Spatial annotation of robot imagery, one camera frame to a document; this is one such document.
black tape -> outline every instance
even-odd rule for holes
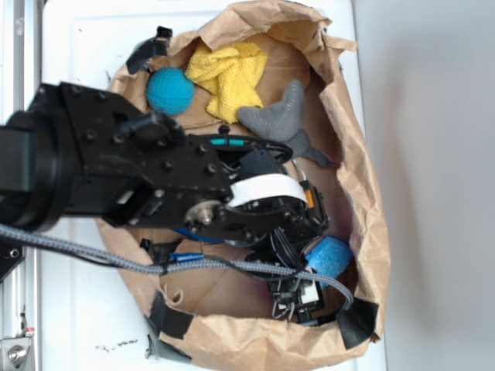
[[[166,56],[167,48],[170,45],[172,30],[159,26],[156,30],[156,36],[139,44],[125,63],[131,75],[137,73],[140,69],[147,69],[146,62],[152,56]]]
[[[371,339],[377,325],[377,314],[378,304],[357,298],[349,310],[337,314],[337,323],[346,349]]]
[[[149,353],[146,356],[155,356],[159,358],[170,359],[171,361],[181,362],[181,363],[191,363],[191,357],[187,354],[178,350],[175,346],[171,346],[166,342],[159,339],[160,332],[156,327],[150,322],[149,318],[145,317],[146,325],[149,328]]]
[[[156,292],[149,321],[157,331],[161,331],[176,339],[184,339],[184,335],[194,316],[171,309],[165,304],[162,294]]]

stuffed animal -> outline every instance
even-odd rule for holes
[[[281,101],[265,108],[241,107],[237,116],[246,128],[260,138],[290,147],[292,158],[304,156],[323,167],[332,165],[327,155],[311,146],[308,133],[302,127],[304,86],[299,80],[293,80],[287,85]]]

gray cable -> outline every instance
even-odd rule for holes
[[[280,267],[272,264],[264,264],[258,262],[249,262],[249,261],[239,261],[239,260],[231,260],[231,264],[234,264],[236,267],[250,272],[257,273],[268,273],[268,274],[277,274],[280,276],[286,276],[289,274],[294,274],[295,271],[291,268]],[[173,263],[169,264],[167,267],[167,271],[170,273],[178,272],[178,271],[186,271],[189,269],[203,269],[203,268],[226,268],[228,267],[226,264],[221,261],[216,260],[192,260],[183,263]],[[339,281],[331,278],[329,276],[325,276],[323,274],[310,273],[308,271],[298,272],[295,277],[299,277],[303,280],[307,281],[319,281],[329,284],[337,289],[345,298],[346,302],[343,305],[344,309],[349,309],[353,304],[354,297],[348,288],[346,288]]]
[[[78,243],[59,240],[57,238],[42,236],[39,234],[13,228],[0,223],[0,237],[7,240],[13,240],[18,243],[25,244],[27,246],[45,247],[53,251],[63,251],[70,254],[85,255],[88,257],[96,257],[98,259],[106,260],[114,265],[117,265],[123,269],[135,271],[143,274],[152,275],[164,275],[166,273],[174,273],[178,271],[186,271],[189,269],[210,269],[210,268],[228,268],[229,266],[216,260],[192,260],[183,263],[171,263],[165,269],[162,265],[143,265],[135,263],[132,260],[119,257],[118,255],[108,253],[106,251],[94,249],[92,247],[86,247]],[[287,267],[280,267],[272,264],[263,264],[258,262],[248,262],[232,260],[231,264],[244,271],[277,274],[279,276],[286,276],[294,274],[295,270]],[[346,298],[346,302],[343,306],[344,309],[349,309],[353,303],[353,295],[343,284],[339,281],[322,274],[310,273],[307,271],[298,272],[295,277],[299,277],[307,281],[319,281],[329,284],[336,288]]]
[[[130,271],[139,273],[161,275],[165,272],[163,267],[160,265],[138,264],[132,260],[124,259],[123,257],[119,257],[118,255],[108,253],[107,251],[86,247],[84,245],[80,245],[78,243],[70,241],[59,240],[57,238],[30,233],[25,230],[6,226],[5,224],[0,224],[0,237],[4,237],[8,240],[14,240],[27,246],[46,247],[47,249],[54,251],[61,250],[70,254],[96,257],[98,259],[106,260],[112,264],[118,265],[119,267],[122,267],[124,269],[129,269]]]

crumpled paper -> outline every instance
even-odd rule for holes
[[[350,277],[348,286],[357,298],[379,304],[374,336],[374,340],[378,340],[383,334],[390,273],[387,225],[374,167],[339,69],[339,55],[344,50],[356,50],[357,45],[327,35],[324,28],[329,24],[330,20],[315,9],[297,3],[279,0],[237,3],[197,31],[172,38],[169,55],[155,58],[150,63],[156,69],[164,66],[185,68],[199,42],[215,50],[247,40],[256,42],[268,54],[267,71],[257,87],[265,105],[278,101],[289,81],[298,78],[303,82],[306,87],[304,127],[313,144],[338,164],[322,169],[303,158],[299,162],[308,179],[326,196],[325,207],[331,217],[326,233],[350,241],[355,264],[347,276]],[[149,107],[142,91],[148,77],[146,72],[129,75],[123,66],[109,89],[147,111]],[[209,98],[208,92],[197,87],[193,106],[176,118],[189,132],[215,132],[221,124],[205,110]],[[234,125],[232,132],[249,133],[240,125]],[[155,242],[171,238],[167,230],[129,232],[104,224],[101,224],[101,234],[110,251],[146,264],[151,260],[138,248],[136,241],[142,237]],[[194,248],[201,250],[205,246]],[[229,247],[219,251],[227,256],[235,254]],[[223,303],[239,300],[238,293],[242,292],[243,285],[249,284],[246,281],[235,281],[233,288],[224,287],[221,297],[203,294],[195,302],[194,297],[191,299],[194,294],[187,288],[191,286],[186,284],[187,277],[174,280],[172,275],[149,277],[126,271],[121,274],[145,315],[149,315],[156,291],[163,294],[170,307],[199,313],[184,339],[160,334],[162,341],[192,357],[194,365],[219,370],[301,371],[361,356],[368,347],[368,342],[364,342],[346,350],[336,322],[308,328],[267,319],[269,298],[264,294],[258,294],[258,302],[245,298],[240,301],[240,305],[251,303],[254,308],[250,318],[246,311],[237,313],[231,303],[225,306],[232,312],[222,313]],[[213,283],[221,277],[203,272],[201,279],[214,291]],[[328,292],[325,296],[335,298]]]

black clip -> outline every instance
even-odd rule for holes
[[[166,272],[167,266],[169,265],[170,254],[176,250],[179,243],[153,243],[151,240],[143,238],[139,246],[146,250],[154,264],[162,265]]]

